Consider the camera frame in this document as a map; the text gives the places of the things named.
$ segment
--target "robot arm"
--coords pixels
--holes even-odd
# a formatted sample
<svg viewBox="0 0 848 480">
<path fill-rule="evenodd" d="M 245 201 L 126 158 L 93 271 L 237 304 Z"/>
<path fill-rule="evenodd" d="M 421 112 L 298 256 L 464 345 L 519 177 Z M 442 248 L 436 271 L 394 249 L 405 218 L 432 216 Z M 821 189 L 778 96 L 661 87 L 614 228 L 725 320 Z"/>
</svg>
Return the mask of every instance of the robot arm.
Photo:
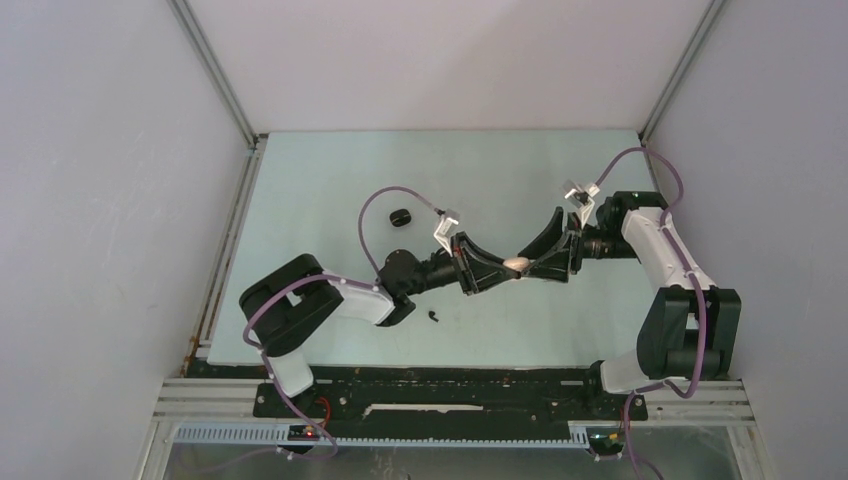
<svg viewBox="0 0 848 480">
<path fill-rule="evenodd" d="M 701 378 L 725 374 L 730 365 L 739 297 L 719 289 L 692 260 L 656 192 L 617 192 L 598 209 L 597 226 L 587 225 L 597 188 L 576 187 L 566 198 L 579 205 L 567 218 L 561 207 L 545 229 L 516 257 L 503 259 L 477 246 L 465 232 L 447 237 L 457 224 L 453 213 L 442 212 L 434 235 L 443 248 L 418 260 L 406 250 L 391 252 L 379 271 L 378 286 L 353 282 L 326 272 L 312 255 L 301 255 L 273 272 L 242 295 L 240 304 L 248 318 L 285 287 L 307 277 L 325 280 L 295 288 L 300 299 L 283 297 L 255 323 L 262 348 L 284 392 L 297 395 L 312 385 L 311 371 L 300 346 L 330 315 L 361 318 L 378 326 L 397 325 L 415 310 L 411 296 L 458 283 L 467 295 L 489 290 L 519 278 L 540 278 L 566 283 L 580 271 L 585 258 L 638 258 L 656 296 L 637 339 L 636 349 L 621 357 L 597 362 L 592 382 L 599 391 L 629 392 L 671 376 L 692 376 L 697 356 L 698 331 L 687 328 L 697 311 L 694 286 L 667 230 L 676 239 L 697 276 L 707 304 L 707 342 Z"/>
</svg>

